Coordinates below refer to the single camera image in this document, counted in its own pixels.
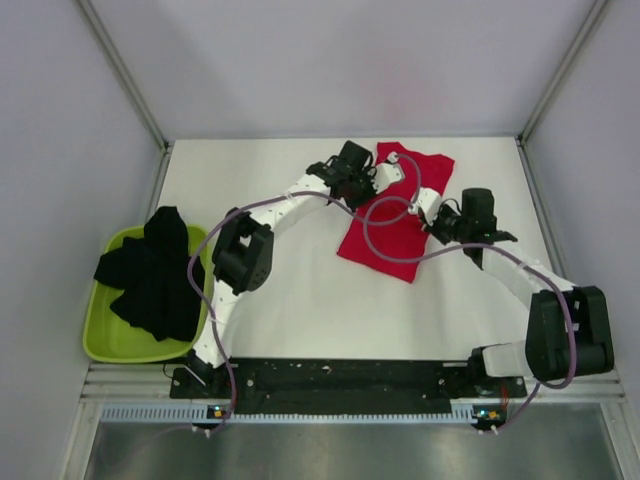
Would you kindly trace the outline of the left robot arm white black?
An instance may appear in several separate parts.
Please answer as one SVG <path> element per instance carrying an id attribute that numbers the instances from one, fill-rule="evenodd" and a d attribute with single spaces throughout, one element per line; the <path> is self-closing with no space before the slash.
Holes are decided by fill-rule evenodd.
<path id="1" fill-rule="evenodd" d="M 205 304 L 206 325 L 192 346 L 186 369 L 205 396 L 226 387 L 231 346 L 229 323 L 241 297 L 264 285 L 273 264 L 278 235 L 332 202 L 353 212 L 376 195 L 373 154 L 352 142 L 324 162 L 316 162 L 282 195 L 231 209 L 216 230 L 213 293 Z"/>

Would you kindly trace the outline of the black t shirt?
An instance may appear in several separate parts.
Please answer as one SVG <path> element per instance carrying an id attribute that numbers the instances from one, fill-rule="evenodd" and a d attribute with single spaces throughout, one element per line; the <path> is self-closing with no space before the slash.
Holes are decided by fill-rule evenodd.
<path id="1" fill-rule="evenodd" d="M 122 246 L 100 257 L 94 279 L 122 294 L 110 310 L 155 340 L 194 339 L 201 300 L 187 278 L 189 234 L 175 206 L 163 206 Z"/>

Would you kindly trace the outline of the red t shirt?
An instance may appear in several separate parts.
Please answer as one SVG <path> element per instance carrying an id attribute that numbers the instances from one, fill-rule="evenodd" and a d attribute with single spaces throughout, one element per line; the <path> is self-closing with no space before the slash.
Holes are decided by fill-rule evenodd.
<path id="1" fill-rule="evenodd" d="M 425 155 L 406 149 L 401 143 L 379 142 L 376 146 L 376 162 L 385 161 L 392 153 L 400 154 L 399 164 L 405 179 L 390 186 L 382 193 L 384 198 L 399 196 L 410 200 L 418 187 L 431 188 L 442 194 L 451 179 L 455 161 L 441 154 Z M 397 222 L 380 226 L 380 221 L 392 220 L 400 214 L 405 217 Z M 368 228 L 374 247 L 394 258 L 415 258 L 425 253 L 429 234 L 421 230 L 420 220 L 407 212 L 407 207 L 398 201 L 389 201 L 377 206 L 369 219 L 375 224 Z M 363 234 L 362 223 L 351 222 L 340 244 L 337 255 L 345 260 L 364 265 L 380 273 L 412 283 L 417 275 L 416 263 L 400 264 L 380 258 L 369 248 Z"/>

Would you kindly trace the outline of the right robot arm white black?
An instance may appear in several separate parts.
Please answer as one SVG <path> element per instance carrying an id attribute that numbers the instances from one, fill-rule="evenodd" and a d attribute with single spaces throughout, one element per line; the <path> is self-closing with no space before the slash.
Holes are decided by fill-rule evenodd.
<path id="1" fill-rule="evenodd" d="M 499 229 L 494 203 L 486 188 L 468 188 L 453 203 L 421 188 L 412 208 L 424 231 L 443 245 L 461 245 L 482 272 L 528 309 L 522 340 L 472 351 L 469 388 L 487 396 L 505 377 L 529 376 L 557 387 L 612 371 L 615 356 L 604 292 L 566 280 L 528 255 L 513 234 Z"/>

